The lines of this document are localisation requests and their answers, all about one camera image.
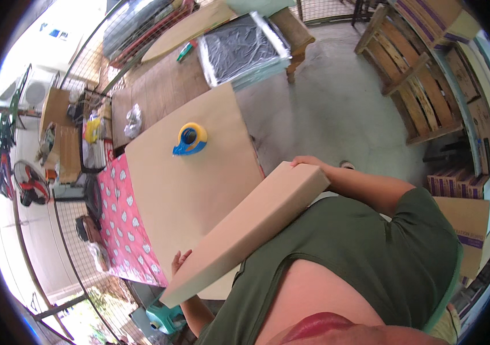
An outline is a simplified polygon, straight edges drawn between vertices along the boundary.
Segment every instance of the pink tablecloth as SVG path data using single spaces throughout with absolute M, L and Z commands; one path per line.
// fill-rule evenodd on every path
M 98 174 L 97 181 L 102 191 L 101 235 L 111 261 L 109 273 L 166 287 L 168 281 L 151 250 L 134 202 L 126 155 L 109 162 Z

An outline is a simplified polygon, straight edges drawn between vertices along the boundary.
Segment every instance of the hand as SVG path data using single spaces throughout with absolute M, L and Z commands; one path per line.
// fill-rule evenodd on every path
M 178 272 L 180 267 L 184 264 L 184 261 L 187 259 L 189 254 L 192 253 L 192 250 L 188 250 L 184 255 L 181 254 L 180 251 L 176 253 L 174 256 L 174 260 L 172 260 L 172 276 Z
M 293 162 L 291 162 L 291 167 L 296 167 L 298 164 L 310 164 L 310 165 L 316 165 L 320 168 L 322 168 L 322 171 L 327 175 L 328 170 L 331 168 L 329 164 L 326 164 L 322 162 L 321 160 L 317 159 L 314 156 L 296 156 L 293 159 Z

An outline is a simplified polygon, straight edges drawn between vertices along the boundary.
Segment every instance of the red fan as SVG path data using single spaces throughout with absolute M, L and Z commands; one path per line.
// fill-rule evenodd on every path
M 46 204 L 51 194 L 46 179 L 34 169 L 31 163 L 20 160 L 13 166 L 15 183 L 21 190 L 21 203 L 30 206 L 31 203 Z

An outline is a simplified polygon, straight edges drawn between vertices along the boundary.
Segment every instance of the green t-shirt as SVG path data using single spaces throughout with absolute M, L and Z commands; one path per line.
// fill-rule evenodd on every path
M 391 222 L 353 199 L 321 199 L 241 264 L 226 302 L 196 344 L 253 345 L 279 279 L 296 259 L 344 279 L 386 325 L 421 329 L 441 304 L 458 255 L 455 231 L 425 189 L 405 193 Z

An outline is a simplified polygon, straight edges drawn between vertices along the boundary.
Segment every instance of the packing tape roll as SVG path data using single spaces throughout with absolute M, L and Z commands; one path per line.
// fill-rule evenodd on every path
M 178 145 L 172 149 L 173 155 L 196 154 L 207 145 L 207 131 L 195 122 L 189 122 L 180 129 L 178 140 Z

